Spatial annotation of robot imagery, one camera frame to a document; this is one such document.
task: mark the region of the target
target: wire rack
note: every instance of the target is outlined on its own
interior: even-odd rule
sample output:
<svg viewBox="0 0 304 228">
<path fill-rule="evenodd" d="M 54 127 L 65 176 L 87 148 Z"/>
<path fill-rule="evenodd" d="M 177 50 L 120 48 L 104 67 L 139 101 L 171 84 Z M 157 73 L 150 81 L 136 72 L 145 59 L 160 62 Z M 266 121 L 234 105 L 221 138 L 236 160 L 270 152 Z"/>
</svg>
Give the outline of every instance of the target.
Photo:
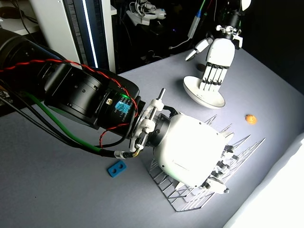
<svg viewBox="0 0 304 228">
<path fill-rule="evenodd" d="M 216 115 L 208 119 L 205 123 L 211 125 L 215 118 Z M 221 132 L 225 132 L 230 126 L 231 124 Z M 237 155 L 238 160 L 230 159 L 227 162 L 229 169 L 227 169 L 220 177 L 217 177 L 223 183 L 227 182 L 233 176 L 233 174 L 265 140 L 264 138 L 248 147 L 246 150 L 238 153 L 238 147 L 241 146 L 249 137 L 250 135 L 233 144 L 235 147 L 235 155 Z M 176 190 L 175 187 L 179 182 L 162 171 L 155 159 L 151 162 L 149 174 L 176 212 L 200 209 L 205 206 L 215 194 L 204 187 L 191 188 L 187 185 Z"/>
</svg>

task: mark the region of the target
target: blue block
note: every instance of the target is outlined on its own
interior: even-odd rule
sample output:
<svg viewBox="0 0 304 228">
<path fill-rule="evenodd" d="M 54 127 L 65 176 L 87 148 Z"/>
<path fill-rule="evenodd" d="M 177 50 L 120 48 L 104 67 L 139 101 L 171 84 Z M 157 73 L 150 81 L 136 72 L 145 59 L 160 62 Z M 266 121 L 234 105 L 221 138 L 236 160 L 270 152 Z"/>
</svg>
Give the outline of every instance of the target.
<svg viewBox="0 0 304 228">
<path fill-rule="evenodd" d="M 116 177 L 119 173 L 124 171 L 126 168 L 127 166 L 125 165 L 125 163 L 123 161 L 119 161 L 108 169 L 108 173 L 110 174 L 111 177 Z"/>
</svg>

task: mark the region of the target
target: robotic hand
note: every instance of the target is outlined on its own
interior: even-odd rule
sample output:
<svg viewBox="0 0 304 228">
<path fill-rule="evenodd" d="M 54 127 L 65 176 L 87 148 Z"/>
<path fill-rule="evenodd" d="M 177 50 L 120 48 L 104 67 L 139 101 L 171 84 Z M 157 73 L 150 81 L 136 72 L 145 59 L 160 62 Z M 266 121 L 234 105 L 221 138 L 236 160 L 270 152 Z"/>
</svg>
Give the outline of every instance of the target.
<svg viewBox="0 0 304 228">
<path fill-rule="evenodd" d="M 136 157 L 150 146 L 161 169 L 180 183 L 217 193 L 228 191 L 217 176 L 225 168 L 224 158 L 231 154 L 231 149 L 227 153 L 226 145 L 232 133 L 218 132 L 164 105 L 165 89 L 144 110 L 145 102 L 141 101 L 136 84 L 109 71 L 85 65 L 79 69 L 70 63 L 77 65 L 52 50 L 0 29 L 0 86 L 9 92 L 13 101 L 19 99 L 26 104 L 19 93 L 26 91 L 44 111 L 46 107 L 35 97 L 75 122 L 94 129 L 102 127 L 122 136 L 116 143 L 102 145 L 100 142 L 100 146 L 92 146 L 71 137 L 62 128 L 66 135 L 53 130 L 58 139 L 70 146 L 118 159 Z M 0 101 L 14 104 L 2 97 Z M 157 113 L 163 109 L 170 111 L 169 117 Z M 129 152 L 105 149 L 124 139 L 131 141 Z"/>
<path fill-rule="evenodd" d="M 243 11 L 250 5 L 251 0 L 241 0 L 238 4 L 230 5 L 224 18 L 224 26 L 217 25 L 216 30 L 221 32 L 219 38 L 213 40 L 207 38 L 198 43 L 186 57 L 186 61 L 192 60 L 209 45 L 206 70 L 201 80 L 187 76 L 184 79 L 184 87 L 187 93 L 199 104 L 210 108 L 220 108 L 225 105 L 224 98 L 220 95 L 219 88 L 231 66 L 235 49 L 240 49 L 243 38 L 240 37 L 241 29 L 238 29 L 240 17 Z"/>
<path fill-rule="evenodd" d="M 134 4 L 136 12 L 128 10 L 127 14 L 135 26 L 137 24 L 149 25 L 152 19 L 166 18 L 165 10 L 156 8 L 148 0 L 136 0 Z"/>
</svg>

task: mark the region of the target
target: green wire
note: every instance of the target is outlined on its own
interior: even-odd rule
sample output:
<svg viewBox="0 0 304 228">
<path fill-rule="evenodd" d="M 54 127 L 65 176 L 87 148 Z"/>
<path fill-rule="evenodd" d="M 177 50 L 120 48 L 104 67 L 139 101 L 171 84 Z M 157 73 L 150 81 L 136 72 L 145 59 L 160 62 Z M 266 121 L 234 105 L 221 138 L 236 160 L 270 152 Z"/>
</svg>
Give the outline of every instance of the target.
<svg viewBox="0 0 304 228">
<path fill-rule="evenodd" d="M 47 114 L 68 137 L 70 137 L 72 140 L 76 141 L 77 143 L 85 146 L 86 148 L 93 150 L 94 152 L 100 152 L 101 150 L 100 148 L 95 147 L 87 143 L 86 141 L 83 141 L 82 139 L 79 139 L 76 136 L 74 136 L 35 96 L 27 92 L 25 92 L 25 95 L 28 96 L 35 104 L 37 104 L 39 108 L 41 108 L 45 112 L 45 114 Z"/>
<path fill-rule="evenodd" d="M 205 4 L 205 1 L 206 1 L 206 0 L 204 0 L 203 3 L 202 3 L 202 5 L 200 6 L 200 10 L 202 10 L 202 8 L 203 8 L 203 6 L 204 6 L 204 4 Z"/>
</svg>

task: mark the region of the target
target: gray table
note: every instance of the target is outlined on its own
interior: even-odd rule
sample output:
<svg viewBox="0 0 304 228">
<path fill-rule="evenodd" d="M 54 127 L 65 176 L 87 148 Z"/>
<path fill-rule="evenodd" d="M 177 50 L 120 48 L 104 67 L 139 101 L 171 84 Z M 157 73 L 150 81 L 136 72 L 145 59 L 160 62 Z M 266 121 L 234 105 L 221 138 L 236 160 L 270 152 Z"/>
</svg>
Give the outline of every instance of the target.
<svg viewBox="0 0 304 228">
<path fill-rule="evenodd" d="M 139 86 L 144 101 L 165 87 L 167 105 L 202 121 L 217 114 L 213 127 L 221 130 L 233 123 L 235 140 L 252 135 L 247 146 L 266 137 L 227 183 L 229 194 L 215 196 L 203 209 L 177 213 L 146 170 L 151 150 L 127 160 L 126 171 L 111 178 L 106 169 L 116 160 L 69 148 L 13 113 L 0 118 L 0 227 L 222 227 L 303 130 L 304 97 L 239 50 L 220 89 L 226 106 L 207 109 L 192 101 L 182 86 L 184 76 L 201 75 L 196 65 L 204 62 L 206 52 L 191 62 L 184 62 L 185 56 L 181 53 L 122 76 Z M 246 114 L 254 114 L 257 124 L 247 124 Z M 97 143 L 103 131 L 60 119 L 91 143 Z M 104 142 L 116 139 L 109 133 Z M 127 150 L 127 145 L 117 148 Z"/>
</svg>

